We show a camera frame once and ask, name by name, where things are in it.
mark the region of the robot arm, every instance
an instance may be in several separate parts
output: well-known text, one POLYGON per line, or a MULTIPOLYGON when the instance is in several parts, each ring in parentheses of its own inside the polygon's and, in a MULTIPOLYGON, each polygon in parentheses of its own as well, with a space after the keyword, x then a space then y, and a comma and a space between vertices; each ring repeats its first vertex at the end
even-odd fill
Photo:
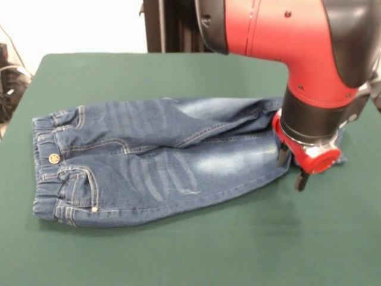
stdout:
POLYGON ((280 164, 291 151, 301 165, 302 190, 309 174, 340 156, 338 129, 369 98, 381 49, 381 0, 196 0, 196 11, 213 51, 287 65, 273 127, 283 142, 280 164))

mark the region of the jeans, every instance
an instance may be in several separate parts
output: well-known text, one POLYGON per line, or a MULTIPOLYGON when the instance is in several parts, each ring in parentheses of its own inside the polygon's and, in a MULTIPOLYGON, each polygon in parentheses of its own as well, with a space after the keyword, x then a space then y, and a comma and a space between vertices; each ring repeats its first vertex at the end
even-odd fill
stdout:
POLYGON ((105 102, 33 119, 33 213, 135 226, 222 203, 284 175, 271 128, 282 99, 105 102))

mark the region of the green tablecloth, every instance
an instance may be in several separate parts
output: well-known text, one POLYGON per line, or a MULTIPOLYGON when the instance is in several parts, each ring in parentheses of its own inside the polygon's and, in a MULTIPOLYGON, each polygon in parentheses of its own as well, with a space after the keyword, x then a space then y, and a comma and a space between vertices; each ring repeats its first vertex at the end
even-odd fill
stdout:
POLYGON ((109 100, 283 95, 276 63, 210 54, 46 56, 0 144, 0 285, 381 285, 381 120, 368 104, 349 162, 297 170, 236 200, 124 229, 32 216, 31 119, 109 100))

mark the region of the metal button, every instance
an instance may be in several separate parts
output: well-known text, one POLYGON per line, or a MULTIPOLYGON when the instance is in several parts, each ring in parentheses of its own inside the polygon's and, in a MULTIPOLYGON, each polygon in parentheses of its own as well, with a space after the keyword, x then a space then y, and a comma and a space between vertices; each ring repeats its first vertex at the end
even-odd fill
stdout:
POLYGON ((49 156, 49 163, 58 164, 61 161, 60 155, 53 153, 49 156))

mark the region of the front pocket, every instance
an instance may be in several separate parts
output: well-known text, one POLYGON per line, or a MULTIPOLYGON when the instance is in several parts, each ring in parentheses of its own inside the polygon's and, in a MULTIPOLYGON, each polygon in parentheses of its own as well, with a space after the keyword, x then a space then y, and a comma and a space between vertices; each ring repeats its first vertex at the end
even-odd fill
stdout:
POLYGON ((97 191, 92 172, 85 167, 72 168, 60 173, 63 183, 63 197, 73 207, 96 207, 97 191))

